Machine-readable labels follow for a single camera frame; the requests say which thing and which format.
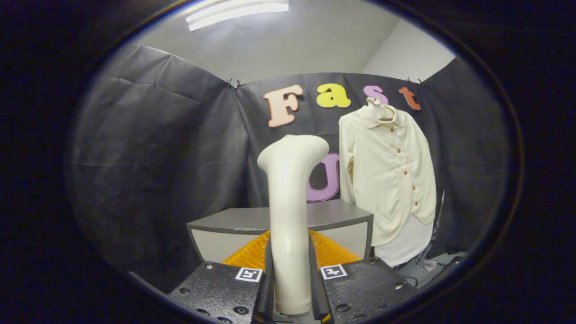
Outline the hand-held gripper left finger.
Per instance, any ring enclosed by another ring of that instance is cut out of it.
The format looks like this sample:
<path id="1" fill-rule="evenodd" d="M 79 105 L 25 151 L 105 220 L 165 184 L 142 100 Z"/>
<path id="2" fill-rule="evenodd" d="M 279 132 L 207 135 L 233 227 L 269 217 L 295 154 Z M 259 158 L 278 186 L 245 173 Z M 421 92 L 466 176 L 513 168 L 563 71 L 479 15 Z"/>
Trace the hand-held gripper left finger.
<path id="1" fill-rule="evenodd" d="M 169 297 L 197 315 L 227 324 L 271 324 L 274 279 L 267 231 L 223 263 L 206 261 Z"/>

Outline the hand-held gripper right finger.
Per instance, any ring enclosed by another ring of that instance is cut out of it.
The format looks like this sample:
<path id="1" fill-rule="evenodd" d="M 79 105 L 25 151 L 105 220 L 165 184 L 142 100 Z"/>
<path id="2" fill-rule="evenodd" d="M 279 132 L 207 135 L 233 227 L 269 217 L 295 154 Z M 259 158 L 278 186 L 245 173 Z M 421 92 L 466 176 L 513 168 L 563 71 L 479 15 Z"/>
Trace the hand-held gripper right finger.
<path id="1" fill-rule="evenodd" d="M 356 323 L 417 293 L 380 258 L 362 260 L 335 240 L 309 230 L 314 317 L 321 323 Z"/>

